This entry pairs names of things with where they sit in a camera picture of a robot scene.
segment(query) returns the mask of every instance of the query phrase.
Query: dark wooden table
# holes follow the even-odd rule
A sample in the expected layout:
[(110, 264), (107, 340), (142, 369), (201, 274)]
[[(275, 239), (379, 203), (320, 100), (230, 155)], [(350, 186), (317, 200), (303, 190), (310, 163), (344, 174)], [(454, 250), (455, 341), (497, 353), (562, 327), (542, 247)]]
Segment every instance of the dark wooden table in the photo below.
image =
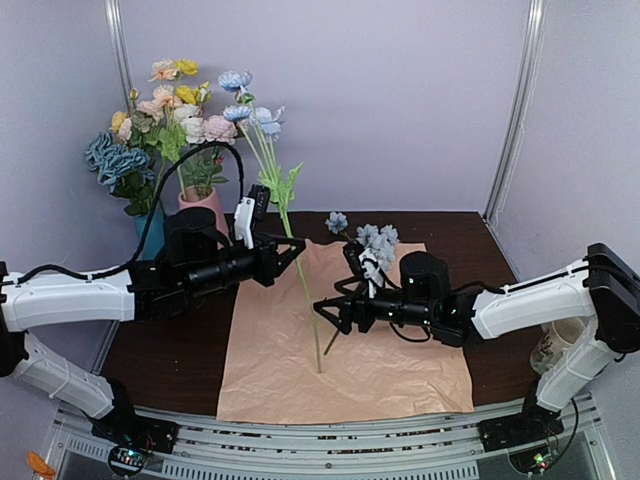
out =
[[(291, 214), (293, 231), (317, 243), (336, 240), (324, 221), (326, 213)], [(356, 225), (393, 224), (400, 239), (424, 242), (447, 261), (455, 287), (482, 280), (490, 285), (515, 281), (500, 249), (477, 213), (349, 213)], [(259, 231), (282, 233), (277, 216)], [(166, 321), (123, 323), (103, 374), (127, 385), (135, 404), (181, 413), (215, 415), (236, 291), (214, 295), (197, 310)], [(524, 397), (534, 373), (529, 354), (540, 338), (533, 327), (464, 349), (473, 380), (476, 406)]]

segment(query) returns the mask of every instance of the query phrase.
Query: wrapping paper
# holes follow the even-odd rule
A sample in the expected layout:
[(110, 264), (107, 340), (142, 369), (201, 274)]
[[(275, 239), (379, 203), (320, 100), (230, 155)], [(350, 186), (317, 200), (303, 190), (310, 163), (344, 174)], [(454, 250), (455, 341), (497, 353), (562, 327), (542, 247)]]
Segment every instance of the wrapping paper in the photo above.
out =
[[(313, 301), (339, 294), (333, 284), (351, 276), (344, 243), (307, 241), (301, 261)], [(396, 256), (423, 250), (398, 244)], [(389, 273), (398, 282), (398, 264)], [(264, 288), (240, 285), (235, 304), (218, 419), (272, 424), (327, 424), (472, 412), (471, 377), (462, 349), (436, 341), (409, 343), (386, 322), (367, 334), (340, 335), (316, 373), (311, 313), (295, 265)], [(335, 327), (318, 317), (321, 348)], [(424, 336), (418, 327), (402, 333)]]

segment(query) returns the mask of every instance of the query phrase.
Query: wall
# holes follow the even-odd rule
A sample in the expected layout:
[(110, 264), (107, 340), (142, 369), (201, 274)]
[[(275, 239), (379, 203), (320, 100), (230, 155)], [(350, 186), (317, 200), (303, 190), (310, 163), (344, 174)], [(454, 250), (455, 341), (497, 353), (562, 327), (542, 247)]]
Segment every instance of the wall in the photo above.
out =
[[(123, 205), (86, 171), (82, 152), (122, 108), (104, 2), (5, 1), (0, 15), (0, 259), (11, 270), (41, 263), (94, 269), (125, 260), (135, 244)], [(35, 333), (88, 365), (104, 324)], [(2, 478), (30, 478), (55, 403), (0, 380)]]
[[(293, 210), (482, 210), (528, 4), (123, 0), (122, 15), (133, 81), (145, 94), (152, 62), (190, 58), (204, 66), (201, 81), (250, 68), (258, 100), (286, 104), (280, 163), (286, 171), (305, 162)], [(214, 95), (209, 114), (232, 100)], [(252, 181), (255, 160), (243, 153)], [(235, 183), (220, 191), (233, 209)]]
[[(496, 232), (521, 278), (602, 241), (640, 271), (640, 3), (550, 2), (522, 148)], [(637, 478), (640, 358), (593, 385), (620, 460)]]

